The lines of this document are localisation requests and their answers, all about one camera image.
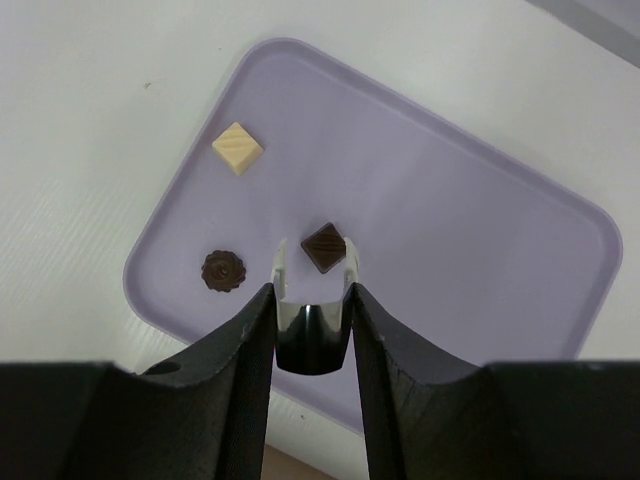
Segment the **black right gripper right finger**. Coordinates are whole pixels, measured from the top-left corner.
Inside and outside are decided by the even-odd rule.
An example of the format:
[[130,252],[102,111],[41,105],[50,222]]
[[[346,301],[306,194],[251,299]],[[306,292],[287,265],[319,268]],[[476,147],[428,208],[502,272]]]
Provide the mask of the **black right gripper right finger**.
[[351,299],[370,478],[509,478],[509,422],[490,373],[402,324],[363,285]]

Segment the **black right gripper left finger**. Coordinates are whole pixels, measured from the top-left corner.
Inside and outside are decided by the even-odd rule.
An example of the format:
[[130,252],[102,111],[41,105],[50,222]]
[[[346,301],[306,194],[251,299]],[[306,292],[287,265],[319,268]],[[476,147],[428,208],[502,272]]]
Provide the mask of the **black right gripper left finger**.
[[67,479],[257,479],[276,337],[265,284],[232,319],[140,375],[108,368]]

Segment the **white steel tongs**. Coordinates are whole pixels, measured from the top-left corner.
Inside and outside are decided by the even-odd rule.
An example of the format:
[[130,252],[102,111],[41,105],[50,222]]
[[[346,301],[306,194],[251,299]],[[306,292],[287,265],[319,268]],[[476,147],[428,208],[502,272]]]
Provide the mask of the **white steel tongs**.
[[276,298],[276,362],[287,372],[320,376],[340,370],[351,336],[353,290],[359,281],[358,252],[345,238],[346,266],[339,300],[321,304],[286,300],[286,241],[278,245],[271,283]]

